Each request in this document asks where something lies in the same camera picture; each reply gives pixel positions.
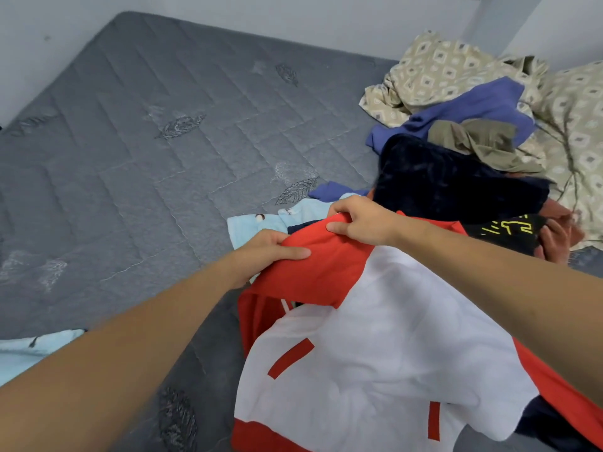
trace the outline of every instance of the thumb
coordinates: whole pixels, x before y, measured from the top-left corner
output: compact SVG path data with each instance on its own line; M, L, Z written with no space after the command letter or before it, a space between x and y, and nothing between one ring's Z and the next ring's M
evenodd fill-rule
M350 226L346 222L329 222L327 223L327 230L331 233L344 234L347 236L347 228Z
M312 254L312 251L305 247L275 246L275 249L275 260L303 260Z

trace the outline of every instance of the olive green cloth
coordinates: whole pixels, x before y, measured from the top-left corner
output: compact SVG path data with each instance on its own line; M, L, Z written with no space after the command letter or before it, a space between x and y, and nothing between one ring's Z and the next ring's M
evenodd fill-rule
M467 119L462 123L435 121L427 141L452 151L476 155L483 163L498 171L544 176L535 161L522 157L513 148L515 126L488 119Z

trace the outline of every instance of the person's left hand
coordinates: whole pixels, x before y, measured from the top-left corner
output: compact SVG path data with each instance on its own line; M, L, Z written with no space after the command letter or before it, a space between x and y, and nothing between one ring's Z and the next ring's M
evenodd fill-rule
M263 229L245 245L221 258L218 263L232 279L231 288L243 287L252 276L277 260L302 260L310 256L310 249L281 246L287 236L280 231Z

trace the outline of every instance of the bed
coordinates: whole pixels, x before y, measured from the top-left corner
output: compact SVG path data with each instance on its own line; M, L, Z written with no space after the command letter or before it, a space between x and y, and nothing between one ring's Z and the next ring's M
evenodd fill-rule
M117 16L0 133L0 339L90 328L140 303L230 250L226 218L273 213L291 187L368 187L374 119L358 101L393 64ZM572 263L603 275L598 250ZM230 450L236 298L218 304L115 451ZM465 429L455 450L539 448Z

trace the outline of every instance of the person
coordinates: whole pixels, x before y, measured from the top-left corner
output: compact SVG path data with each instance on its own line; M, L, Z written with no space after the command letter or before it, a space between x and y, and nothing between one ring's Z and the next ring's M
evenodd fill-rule
M407 252L603 406L603 280L428 222L365 197L334 203L329 231ZM311 256L263 230L238 250L110 319L0 387L0 450L105 451L155 393L214 305L281 259Z

